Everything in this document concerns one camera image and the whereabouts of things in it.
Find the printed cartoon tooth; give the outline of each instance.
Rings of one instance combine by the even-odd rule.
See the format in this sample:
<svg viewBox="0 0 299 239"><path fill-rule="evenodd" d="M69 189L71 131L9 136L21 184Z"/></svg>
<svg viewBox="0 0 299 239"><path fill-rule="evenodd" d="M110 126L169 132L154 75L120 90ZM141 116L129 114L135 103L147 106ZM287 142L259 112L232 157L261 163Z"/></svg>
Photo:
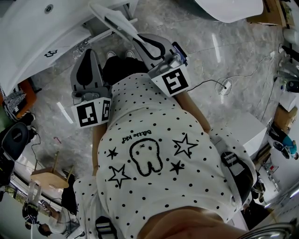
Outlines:
<svg viewBox="0 0 299 239"><path fill-rule="evenodd" d="M144 177L149 176L152 171L157 173L162 170L163 163L159 154L158 143L149 138L135 142L130 148L131 159Z"/></svg>

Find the wooden stool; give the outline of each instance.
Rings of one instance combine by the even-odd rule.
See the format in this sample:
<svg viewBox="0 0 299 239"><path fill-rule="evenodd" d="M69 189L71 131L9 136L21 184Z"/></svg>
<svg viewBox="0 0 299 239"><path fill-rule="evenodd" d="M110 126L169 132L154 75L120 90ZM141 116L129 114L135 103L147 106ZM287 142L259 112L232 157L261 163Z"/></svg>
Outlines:
<svg viewBox="0 0 299 239"><path fill-rule="evenodd" d="M35 165L34 172L31 174L30 178L36 182L43 189L65 189L69 187L68 181L73 171L74 166L72 166L67 178L65 179L60 173L58 173L55 168L58 160L58 151L56 153L54 167L45 168L41 170L36 170L37 161Z"/></svg>

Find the floor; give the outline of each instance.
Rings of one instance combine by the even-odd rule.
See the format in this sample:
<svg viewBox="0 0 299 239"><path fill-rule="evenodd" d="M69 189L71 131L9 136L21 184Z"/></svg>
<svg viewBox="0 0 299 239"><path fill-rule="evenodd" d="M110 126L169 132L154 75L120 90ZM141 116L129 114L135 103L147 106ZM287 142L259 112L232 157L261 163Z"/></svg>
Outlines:
<svg viewBox="0 0 299 239"><path fill-rule="evenodd" d="M214 82L189 92L212 126L225 124L246 111L267 125L281 93L279 81L273 86L275 67L282 58L277 51L283 41L280 26L249 24L246 20L231 24L204 20L185 10L181 0L140 0L135 17L139 32L157 34L180 44L189 56L188 71L193 86L209 79L254 73L250 77L231 78L233 87L228 96L218 95ZM91 47L98 53L102 66L109 50L122 55L132 48L115 34ZM55 152L59 151L58 168L69 169L75 165L77 176L92 172L92 131L77 129L57 103L73 119L69 78L80 54L73 49L56 65L32 77L35 85L42 88L32 108L36 115L34 125L41 136L41 144L33 146L36 156L42 165L49 167L53 165ZM30 145L23 157L23 162L34 162Z"/></svg>

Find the cardboard box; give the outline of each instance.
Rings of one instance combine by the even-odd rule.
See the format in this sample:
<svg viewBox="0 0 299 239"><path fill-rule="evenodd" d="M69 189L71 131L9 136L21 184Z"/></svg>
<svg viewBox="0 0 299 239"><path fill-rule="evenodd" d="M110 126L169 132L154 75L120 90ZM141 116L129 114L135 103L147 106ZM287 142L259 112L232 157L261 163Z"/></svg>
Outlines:
<svg viewBox="0 0 299 239"><path fill-rule="evenodd" d="M286 134L296 120L297 107L294 107L290 112L287 112L281 105L277 107L274 117L274 124Z"/></svg>
<svg viewBox="0 0 299 239"><path fill-rule="evenodd" d="M279 0L263 0L263 13L247 18L248 22L257 22L265 25L294 25L291 10L285 2Z"/></svg>

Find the star print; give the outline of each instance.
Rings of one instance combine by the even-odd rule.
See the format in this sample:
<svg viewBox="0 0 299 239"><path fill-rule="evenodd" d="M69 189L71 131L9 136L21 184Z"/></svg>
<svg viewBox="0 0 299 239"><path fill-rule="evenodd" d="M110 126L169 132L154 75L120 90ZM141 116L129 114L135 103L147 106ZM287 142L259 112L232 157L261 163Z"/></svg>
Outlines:
<svg viewBox="0 0 299 239"><path fill-rule="evenodd" d="M185 169L185 168L183 168L183 167L180 166L180 163L181 163L181 161L178 161L177 164L171 163L172 166L173 166L173 168L170 170L170 172L171 172L171 171L176 171L176 173L177 173L177 175L178 175L178 171L179 171L180 169Z"/></svg>
<svg viewBox="0 0 299 239"><path fill-rule="evenodd" d="M123 180L132 179L125 175L125 164L121 167L120 170L117 170L112 166L110 166L109 168L113 170L114 175L108 181L117 181L117 184L120 189Z"/></svg>
<svg viewBox="0 0 299 239"><path fill-rule="evenodd" d="M175 144L178 146L178 149L177 149L177 151L176 151L176 153L174 155L176 156L176 155L184 152L189 157L189 159L191 159L191 157L190 157L190 155L191 155L190 149L198 145L198 144L188 143L188 136L187 136L187 134L185 135L183 141L177 141L177 140L172 140L172 141L175 142Z"/></svg>
<svg viewBox="0 0 299 239"><path fill-rule="evenodd" d="M111 156L111 160L113 160L114 156L118 155L118 153L115 150L116 150L116 147L114 148L114 150L109 149L110 154L108 154L107 157Z"/></svg>

